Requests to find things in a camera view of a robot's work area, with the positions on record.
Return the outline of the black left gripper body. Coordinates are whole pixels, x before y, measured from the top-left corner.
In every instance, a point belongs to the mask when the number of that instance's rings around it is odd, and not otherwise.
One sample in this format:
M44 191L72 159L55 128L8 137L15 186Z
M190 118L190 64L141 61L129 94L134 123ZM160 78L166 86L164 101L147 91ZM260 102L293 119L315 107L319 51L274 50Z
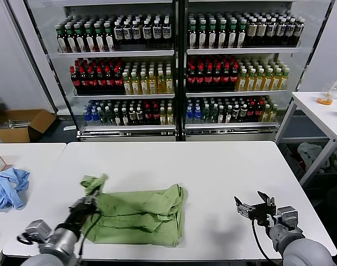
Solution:
M98 207L92 204L83 204L81 198L69 208L70 214L65 220L66 224L82 226L89 216L98 212Z

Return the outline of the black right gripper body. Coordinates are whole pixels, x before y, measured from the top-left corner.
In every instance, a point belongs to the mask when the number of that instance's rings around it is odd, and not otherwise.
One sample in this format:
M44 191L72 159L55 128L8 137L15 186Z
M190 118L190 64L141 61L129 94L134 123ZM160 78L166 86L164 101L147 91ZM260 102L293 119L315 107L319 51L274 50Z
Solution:
M270 225L272 217L276 214L276 205L268 206L266 203L259 203L252 207L250 220L256 220L258 225Z

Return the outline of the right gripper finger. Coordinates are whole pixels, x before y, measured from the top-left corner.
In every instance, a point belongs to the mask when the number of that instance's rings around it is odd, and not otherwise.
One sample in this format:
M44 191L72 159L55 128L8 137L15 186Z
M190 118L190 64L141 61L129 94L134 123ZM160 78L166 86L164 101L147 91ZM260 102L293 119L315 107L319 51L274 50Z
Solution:
M266 193L257 191L258 195L268 206L274 206L274 197L269 197Z
M249 213L253 210L253 207L245 203L242 203L236 196L234 196L234 200L236 204L236 210L240 215L248 216Z

